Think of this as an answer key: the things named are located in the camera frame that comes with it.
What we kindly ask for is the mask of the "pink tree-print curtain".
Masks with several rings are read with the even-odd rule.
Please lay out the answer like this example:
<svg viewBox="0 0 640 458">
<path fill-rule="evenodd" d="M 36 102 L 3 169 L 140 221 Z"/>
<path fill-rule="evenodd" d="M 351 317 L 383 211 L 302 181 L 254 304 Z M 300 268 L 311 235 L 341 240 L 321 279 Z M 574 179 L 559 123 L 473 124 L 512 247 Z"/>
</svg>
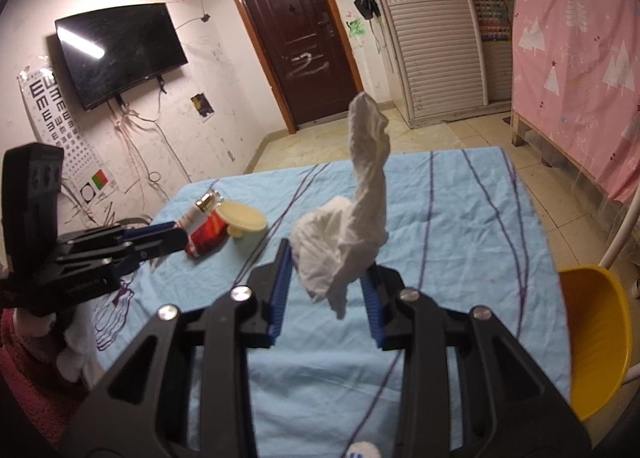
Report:
<svg viewBox="0 0 640 458">
<path fill-rule="evenodd" d="M 609 199 L 639 181 L 639 0 L 515 0 L 512 105 Z"/>
</svg>

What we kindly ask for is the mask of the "white louvered wardrobe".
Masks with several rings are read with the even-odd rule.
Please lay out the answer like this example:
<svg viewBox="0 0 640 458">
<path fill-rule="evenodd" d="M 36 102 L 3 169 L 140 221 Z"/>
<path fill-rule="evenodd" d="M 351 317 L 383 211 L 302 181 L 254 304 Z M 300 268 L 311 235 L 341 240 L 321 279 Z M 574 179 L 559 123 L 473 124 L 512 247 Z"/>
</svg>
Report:
<svg viewBox="0 0 640 458">
<path fill-rule="evenodd" d="M 483 42 L 473 0 L 376 2 L 390 95 L 409 127 L 510 111 L 512 39 Z"/>
</svg>

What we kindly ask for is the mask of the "black wall television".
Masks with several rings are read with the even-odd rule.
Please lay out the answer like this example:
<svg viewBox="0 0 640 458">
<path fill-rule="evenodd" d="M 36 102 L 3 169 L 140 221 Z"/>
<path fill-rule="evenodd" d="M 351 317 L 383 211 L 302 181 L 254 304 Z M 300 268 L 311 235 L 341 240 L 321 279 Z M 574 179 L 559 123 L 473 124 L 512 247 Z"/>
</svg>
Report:
<svg viewBox="0 0 640 458">
<path fill-rule="evenodd" d="M 188 59 L 166 4 L 133 4 L 55 21 L 70 82 L 86 111 Z"/>
</svg>

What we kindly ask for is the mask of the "white metal chair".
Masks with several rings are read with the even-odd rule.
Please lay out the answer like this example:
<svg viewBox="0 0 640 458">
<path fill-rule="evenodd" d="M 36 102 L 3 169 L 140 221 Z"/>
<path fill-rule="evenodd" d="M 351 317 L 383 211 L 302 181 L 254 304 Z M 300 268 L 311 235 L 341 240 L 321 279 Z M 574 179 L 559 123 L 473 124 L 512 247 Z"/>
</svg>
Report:
<svg viewBox="0 0 640 458">
<path fill-rule="evenodd" d="M 605 210 L 611 215 L 600 267 L 611 270 L 626 263 L 634 270 L 625 287 L 639 300 L 639 107 L 615 137 L 601 174 L 605 184 Z"/>
</svg>

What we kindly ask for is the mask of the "red white tube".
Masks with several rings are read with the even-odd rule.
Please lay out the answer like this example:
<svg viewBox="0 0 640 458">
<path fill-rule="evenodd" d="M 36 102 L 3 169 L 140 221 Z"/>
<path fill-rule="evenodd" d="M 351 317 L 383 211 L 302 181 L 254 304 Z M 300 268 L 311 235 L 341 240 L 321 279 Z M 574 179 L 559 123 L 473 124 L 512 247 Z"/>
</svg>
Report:
<svg viewBox="0 0 640 458">
<path fill-rule="evenodd" d="M 186 235 L 191 236 L 209 218 L 212 212 L 224 199 L 216 191 L 209 189 L 203 196 L 194 201 L 194 204 L 176 222 L 179 229 L 183 229 Z"/>
</svg>

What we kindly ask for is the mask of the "white knotted cloth bundle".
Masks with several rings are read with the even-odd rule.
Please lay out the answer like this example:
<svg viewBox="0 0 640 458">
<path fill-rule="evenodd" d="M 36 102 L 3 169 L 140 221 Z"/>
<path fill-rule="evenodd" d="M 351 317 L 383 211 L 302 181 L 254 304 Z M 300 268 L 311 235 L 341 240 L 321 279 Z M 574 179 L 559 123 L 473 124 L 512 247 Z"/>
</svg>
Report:
<svg viewBox="0 0 640 458">
<path fill-rule="evenodd" d="M 335 196 L 303 215 L 290 245 L 298 282 L 314 302 L 326 301 L 340 321 L 346 315 L 347 287 L 374 263 L 388 240 L 384 166 L 390 156 L 388 119 L 361 92 L 348 109 L 348 143 L 356 191 Z"/>
</svg>

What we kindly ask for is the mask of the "eye chart poster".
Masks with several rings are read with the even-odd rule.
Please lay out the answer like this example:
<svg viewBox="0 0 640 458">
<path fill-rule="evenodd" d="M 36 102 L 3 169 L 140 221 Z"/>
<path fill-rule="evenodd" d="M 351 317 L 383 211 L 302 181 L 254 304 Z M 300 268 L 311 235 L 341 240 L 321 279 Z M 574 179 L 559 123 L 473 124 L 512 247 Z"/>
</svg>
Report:
<svg viewBox="0 0 640 458">
<path fill-rule="evenodd" d="M 114 189 L 103 159 L 68 105 L 50 63 L 17 76 L 27 116 L 39 141 L 64 149 L 62 178 L 81 204 L 94 206 Z"/>
</svg>

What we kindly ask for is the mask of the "light blue bed sheet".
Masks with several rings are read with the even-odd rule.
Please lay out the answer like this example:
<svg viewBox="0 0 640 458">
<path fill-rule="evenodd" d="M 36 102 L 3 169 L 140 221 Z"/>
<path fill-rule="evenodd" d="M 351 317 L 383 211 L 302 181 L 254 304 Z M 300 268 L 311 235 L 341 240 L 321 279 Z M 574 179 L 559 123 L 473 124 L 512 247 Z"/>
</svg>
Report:
<svg viewBox="0 0 640 458">
<path fill-rule="evenodd" d="M 487 305 L 518 337 L 562 393 L 570 391 L 570 342 L 559 277 L 546 232 L 524 183 L 498 147 L 394 155 L 385 165 L 386 244 L 378 263 L 444 308 Z M 179 218 L 209 189 L 250 205 L 274 227 L 226 241 L 210 255 L 176 253 L 141 267 L 122 293 L 94 310 L 98 360 L 110 367 L 166 303 L 206 307 L 253 265 L 271 261 L 295 222 L 331 198 L 352 197 L 347 160 L 186 185 L 160 211 Z M 402 360 L 370 335 L 358 284 L 344 319 L 293 285 L 282 333 L 250 353 L 250 394 L 258 452 L 264 457 L 337 457 L 351 440 L 392 452 Z"/>
</svg>

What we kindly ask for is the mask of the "red hello kitty bag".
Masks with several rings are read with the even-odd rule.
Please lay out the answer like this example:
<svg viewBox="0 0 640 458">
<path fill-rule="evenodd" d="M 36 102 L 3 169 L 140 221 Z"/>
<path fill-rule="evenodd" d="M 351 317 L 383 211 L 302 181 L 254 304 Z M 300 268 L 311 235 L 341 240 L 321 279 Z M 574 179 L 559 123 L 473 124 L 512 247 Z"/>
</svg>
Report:
<svg viewBox="0 0 640 458">
<path fill-rule="evenodd" d="M 186 253 L 191 259 L 198 259 L 212 252 L 228 237 L 228 224 L 214 210 L 207 220 L 189 237 Z"/>
</svg>

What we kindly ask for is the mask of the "dark brown door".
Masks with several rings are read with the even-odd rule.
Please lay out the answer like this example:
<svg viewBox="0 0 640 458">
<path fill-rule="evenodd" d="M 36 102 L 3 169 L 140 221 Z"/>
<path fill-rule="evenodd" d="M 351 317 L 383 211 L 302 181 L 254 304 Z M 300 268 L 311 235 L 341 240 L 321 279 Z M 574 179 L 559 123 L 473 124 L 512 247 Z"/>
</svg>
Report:
<svg viewBox="0 0 640 458">
<path fill-rule="evenodd" d="M 363 84 L 336 0 L 234 0 L 291 133 L 348 110 Z"/>
</svg>

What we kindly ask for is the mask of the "yellow trash bin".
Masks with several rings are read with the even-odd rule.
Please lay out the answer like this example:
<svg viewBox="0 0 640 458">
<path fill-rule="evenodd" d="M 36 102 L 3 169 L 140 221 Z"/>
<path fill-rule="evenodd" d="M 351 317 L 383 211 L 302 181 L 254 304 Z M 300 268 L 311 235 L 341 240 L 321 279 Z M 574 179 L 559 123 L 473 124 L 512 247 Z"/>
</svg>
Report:
<svg viewBox="0 0 640 458">
<path fill-rule="evenodd" d="M 570 336 L 570 406 L 586 421 L 626 379 L 634 336 L 629 303 L 617 277 L 599 265 L 559 271 Z"/>
</svg>

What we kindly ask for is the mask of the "colourful wall chart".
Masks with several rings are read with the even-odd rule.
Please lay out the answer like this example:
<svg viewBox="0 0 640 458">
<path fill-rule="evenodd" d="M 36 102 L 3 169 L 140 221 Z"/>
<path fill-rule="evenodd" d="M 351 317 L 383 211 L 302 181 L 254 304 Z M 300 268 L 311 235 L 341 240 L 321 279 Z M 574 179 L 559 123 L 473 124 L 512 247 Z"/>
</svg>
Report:
<svg viewBox="0 0 640 458">
<path fill-rule="evenodd" d="M 508 0 L 473 0 L 473 3 L 480 39 L 483 42 L 512 39 Z"/>
</svg>

